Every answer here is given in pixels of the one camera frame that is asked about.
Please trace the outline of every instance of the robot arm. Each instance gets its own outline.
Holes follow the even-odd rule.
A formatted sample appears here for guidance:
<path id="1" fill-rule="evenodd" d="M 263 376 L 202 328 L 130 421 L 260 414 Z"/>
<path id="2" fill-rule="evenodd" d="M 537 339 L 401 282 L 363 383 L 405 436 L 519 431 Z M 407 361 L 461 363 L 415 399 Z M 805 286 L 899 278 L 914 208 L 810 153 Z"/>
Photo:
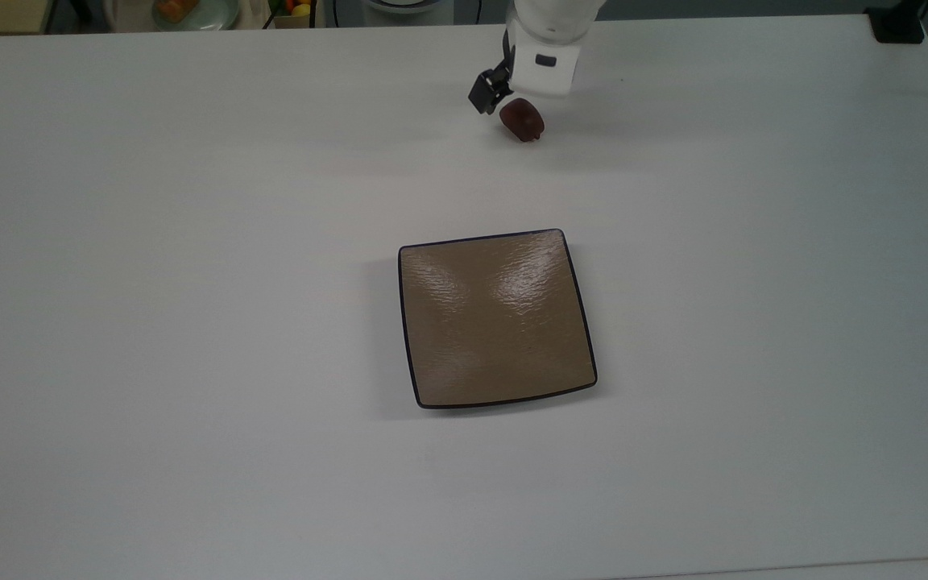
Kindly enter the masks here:
<path id="1" fill-rule="evenodd" d="M 503 61 L 479 74 L 468 95 L 479 113 L 493 114 L 513 89 L 564 96 L 582 37 L 606 0 L 515 0 L 507 11 Z"/>

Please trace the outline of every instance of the square plate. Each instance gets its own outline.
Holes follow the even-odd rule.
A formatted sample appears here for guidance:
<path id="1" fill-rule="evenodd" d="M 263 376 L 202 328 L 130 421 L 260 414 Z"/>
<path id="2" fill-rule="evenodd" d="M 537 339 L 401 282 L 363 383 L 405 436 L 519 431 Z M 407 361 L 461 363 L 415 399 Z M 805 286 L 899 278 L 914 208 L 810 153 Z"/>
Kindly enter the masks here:
<path id="1" fill-rule="evenodd" d="M 400 311 L 417 404 L 479 407 L 596 383 L 559 229 L 403 246 Z"/>

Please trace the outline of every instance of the white table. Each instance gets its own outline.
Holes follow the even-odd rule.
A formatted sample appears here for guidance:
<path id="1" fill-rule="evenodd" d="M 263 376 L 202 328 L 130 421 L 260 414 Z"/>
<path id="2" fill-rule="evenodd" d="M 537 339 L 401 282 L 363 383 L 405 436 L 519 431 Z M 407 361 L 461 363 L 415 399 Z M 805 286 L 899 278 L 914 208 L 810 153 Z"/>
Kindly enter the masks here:
<path id="1" fill-rule="evenodd" d="M 0 38 L 1 579 L 928 557 L 928 44 L 598 23 L 522 146 L 501 34 Z M 418 408 L 398 247 L 545 227 L 600 383 Z"/>
<path id="2" fill-rule="evenodd" d="M 928 580 L 928 559 L 698 574 L 689 580 Z"/>

